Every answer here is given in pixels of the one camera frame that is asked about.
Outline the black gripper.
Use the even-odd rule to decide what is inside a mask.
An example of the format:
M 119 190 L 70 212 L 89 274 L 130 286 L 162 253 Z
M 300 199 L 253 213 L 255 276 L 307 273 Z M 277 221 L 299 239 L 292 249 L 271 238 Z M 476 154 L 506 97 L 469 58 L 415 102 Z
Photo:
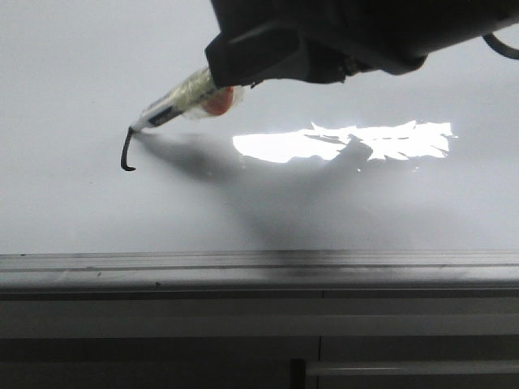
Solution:
M 205 49 L 220 87 L 402 75 L 430 53 L 518 22 L 516 1 L 215 1 Z

